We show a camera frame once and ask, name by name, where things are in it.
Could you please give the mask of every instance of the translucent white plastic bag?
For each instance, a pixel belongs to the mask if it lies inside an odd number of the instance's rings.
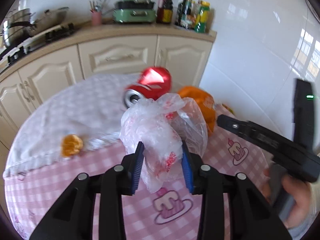
[[[145,146],[141,178],[149,192],[158,191],[163,182],[182,177],[182,141],[190,152],[201,157],[207,147],[207,127],[192,98],[165,94],[157,101],[139,99],[121,118],[120,139],[127,154],[138,142]]]

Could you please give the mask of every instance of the red can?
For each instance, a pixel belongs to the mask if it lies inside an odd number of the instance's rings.
[[[127,108],[137,103],[140,98],[159,97],[168,93],[171,89],[171,75],[163,67],[149,67],[145,69],[138,82],[126,88],[124,92],[124,104]]]

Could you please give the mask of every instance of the silver screw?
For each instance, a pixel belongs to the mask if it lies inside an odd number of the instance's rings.
[[[80,174],[78,175],[78,179],[79,179],[79,180],[85,180],[87,177],[88,177],[88,176],[87,176],[87,174],[85,174],[85,173],[80,173]]]
[[[209,170],[210,170],[210,166],[207,165],[207,164],[203,164],[203,165],[201,165],[200,169],[201,169],[202,171],[209,171]]]
[[[116,165],[114,168],[113,168],[116,172],[120,172],[120,171],[123,171],[123,166],[122,165]]]
[[[247,175],[245,175],[244,173],[238,173],[237,177],[238,177],[238,179],[244,180],[247,178]]]

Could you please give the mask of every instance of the pot handle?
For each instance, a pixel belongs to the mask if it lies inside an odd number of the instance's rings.
[[[30,22],[15,22],[15,23],[11,23],[9,26],[8,26],[8,29],[10,28],[13,28],[13,27],[18,27],[18,26],[24,26],[24,27],[36,27],[35,24],[32,24]]]

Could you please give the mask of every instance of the human hand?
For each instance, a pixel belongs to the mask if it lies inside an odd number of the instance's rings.
[[[269,177],[269,169],[263,171],[263,174]],[[311,186],[299,179],[285,175],[282,178],[282,186],[286,192],[293,196],[296,201],[289,217],[284,221],[286,228],[293,228],[300,225],[308,216],[311,205]],[[269,182],[263,185],[262,194],[270,202],[271,189]]]

